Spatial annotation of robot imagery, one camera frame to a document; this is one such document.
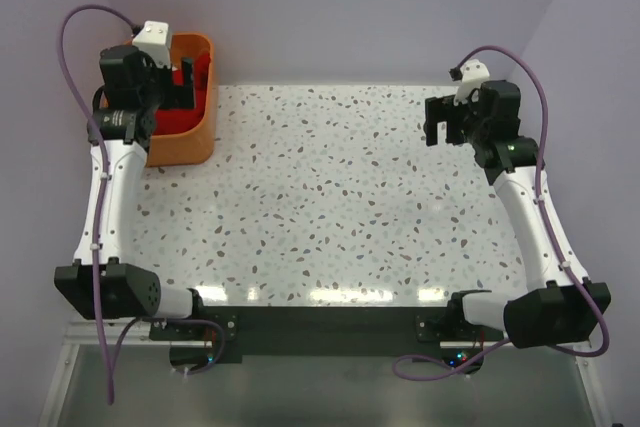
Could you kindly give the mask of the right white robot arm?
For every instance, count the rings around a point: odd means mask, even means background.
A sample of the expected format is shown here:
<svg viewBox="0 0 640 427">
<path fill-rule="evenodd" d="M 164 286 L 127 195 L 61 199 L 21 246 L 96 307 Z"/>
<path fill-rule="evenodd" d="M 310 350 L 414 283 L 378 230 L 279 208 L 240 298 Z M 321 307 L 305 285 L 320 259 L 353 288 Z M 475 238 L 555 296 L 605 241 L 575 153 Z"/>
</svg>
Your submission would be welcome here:
<svg viewBox="0 0 640 427">
<path fill-rule="evenodd" d="M 466 102 L 454 96 L 425 102 L 426 143 L 436 145 L 438 127 L 446 141 L 467 143 L 476 163 L 505 208 L 518 242 L 526 293 L 513 297 L 488 290 L 456 292 L 445 316 L 448 333 L 469 339 L 480 327 L 503 331 L 520 349 L 551 347 L 572 354 L 602 325 L 611 294 L 591 281 L 564 233 L 549 193 L 539 146 L 520 135 L 519 88 L 485 81 Z"/>
</svg>

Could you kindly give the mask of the red t shirt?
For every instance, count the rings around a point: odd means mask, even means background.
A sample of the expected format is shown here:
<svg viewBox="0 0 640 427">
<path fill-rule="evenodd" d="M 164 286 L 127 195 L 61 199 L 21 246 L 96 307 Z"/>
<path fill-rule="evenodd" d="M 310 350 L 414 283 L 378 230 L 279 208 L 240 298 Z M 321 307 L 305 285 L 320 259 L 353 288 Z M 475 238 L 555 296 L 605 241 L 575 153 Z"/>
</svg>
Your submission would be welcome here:
<svg viewBox="0 0 640 427">
<path fill-rule="evenodd" d="M 202 52 L 197 58 L 182 57 L 177 70 L 155 68 L 162 94 L 155 113 L 155 136 L 186 133 L 203 119 L 210 62 L 210 54 Z"/>
</svg>

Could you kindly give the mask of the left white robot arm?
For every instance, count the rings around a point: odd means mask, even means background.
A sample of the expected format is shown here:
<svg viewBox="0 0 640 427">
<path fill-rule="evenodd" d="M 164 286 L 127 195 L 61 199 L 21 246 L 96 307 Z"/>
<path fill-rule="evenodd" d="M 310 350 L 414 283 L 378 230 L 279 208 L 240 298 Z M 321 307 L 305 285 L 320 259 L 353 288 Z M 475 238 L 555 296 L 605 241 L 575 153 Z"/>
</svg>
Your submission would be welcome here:
<svg viewBox="0 0 640 427">
<path fill-rule="evenodd" d="M 200 337 L 207 315 L 192 288 L 162 286 L 133 255 L 132 218 L 137 188 L 165 100 L 160 69 L 134 45 L 105 49 L 99 58 L 103 84 L 88 121 L 91 186 L 84 231 L 68 266 L 56 268 L 54 285 L 87 320 L 172 319 L 185 339 Z"/>
</svg>

